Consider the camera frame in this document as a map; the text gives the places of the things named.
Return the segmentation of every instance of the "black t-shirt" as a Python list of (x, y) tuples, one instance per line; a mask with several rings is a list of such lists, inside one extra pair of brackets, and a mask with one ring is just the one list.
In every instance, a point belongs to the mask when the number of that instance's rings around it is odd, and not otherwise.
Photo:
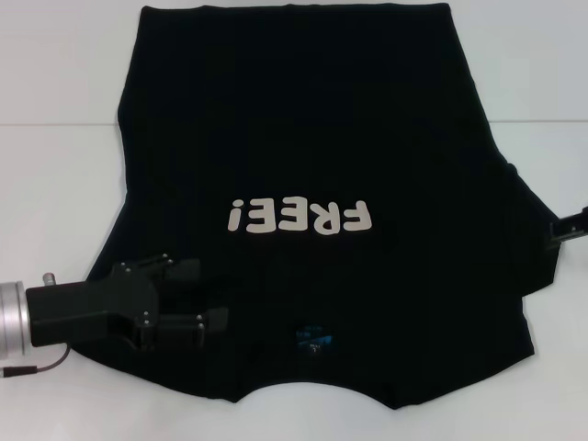
[(145, 7), (119, 123), (128, 193), (90, 279), (198, 257), (206, 288), (162, 311), (229, 328), (82, 354), (212, 398), (312, 381), (392, 408), (533, 354), (555, 216), (497, 150), (447, 5)]

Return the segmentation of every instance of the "robotic arm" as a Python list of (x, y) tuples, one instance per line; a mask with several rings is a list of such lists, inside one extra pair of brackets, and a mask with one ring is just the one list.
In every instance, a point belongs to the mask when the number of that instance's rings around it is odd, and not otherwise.
[[(198, 350), (207, 334), (227, 327), (227, 308), (160, 313), (165, 292), (198, 289), (197, 259), (175, 262), (161, 254), (118, 263), (108, 277), (94, 282), (57, 285), (53, 274), (46, 274), (43, 280), (44, 287), (27, 290), (21, 282), (0, 284), (0, 359), (26, 355), (32, 346), (59, 343), (66, 343), (69, 352), (71, 344), (110, 336), (125, 339), (141, 351), (160, 347)], [(0, 377), (42, 370), (47, 369), (4, 367)]]

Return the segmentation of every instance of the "metal cylinder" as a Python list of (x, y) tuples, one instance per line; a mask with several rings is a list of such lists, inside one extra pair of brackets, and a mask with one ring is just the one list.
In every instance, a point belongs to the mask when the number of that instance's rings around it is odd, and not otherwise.
[(0, 284), (0, 360), (30, 351), (27, 296), (22, 282)]

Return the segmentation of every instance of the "white table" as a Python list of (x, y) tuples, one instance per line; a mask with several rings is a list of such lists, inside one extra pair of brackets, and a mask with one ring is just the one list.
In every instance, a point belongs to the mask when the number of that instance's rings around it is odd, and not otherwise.
[[(500, 150), (558, 215), (579, 211), (588, 205), (588, 4), (451, 5)], [(125, 191), (115, 115), (141, 6), (138, 0), (0, 3), (0, 281), (38, 286), (47, 271), (62, 283), (81, 280), (104, 244)], [(71, 354), (53, 371), (0, 379), (0, 437), (583, 441), (588, 239), (566, 244), (558, 265), (556, 283), (525, 300), (537, 355), (425, 405), (395, 412), (350, 390), (305, 383), (258, 390), (231, 404), (166, 390)], [(40, 348), (2, 366), (45, 365), (62, 350)]]

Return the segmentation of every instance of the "cable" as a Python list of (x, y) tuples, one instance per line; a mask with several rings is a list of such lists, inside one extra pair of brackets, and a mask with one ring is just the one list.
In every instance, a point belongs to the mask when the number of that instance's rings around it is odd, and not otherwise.
[(47, 372), (53, 368), (58, 367), (65, 358), (70, 355), (70, 351), (72, 347), (67, 345), (65, 348), (65, 352), (63, 353), (62, 357), (57, 360), (55, 363), (51, 363), (48, 366), (44, 367), (36, 367), (36, 366), (17, 366), (17, 367), (0, 367), (0, 379), (7, 379), (10, 377), (19, 377), (21, 375), (32, 375), (37, 374), (38, 372)]
[(52, 370), (53, 368), (58, 367), (61, 363), (63, 363), (63, 361), (65, 361), (65, 358), (67, 358), (67, 356), (70, 355), (71, 350), (72, 347), (70, 345), (67, 345), (67, 347), (65, 348), (65, 352), (59, 360), (45, 367), (37, 367), (37, 372), (47, 372), (48, 370)]

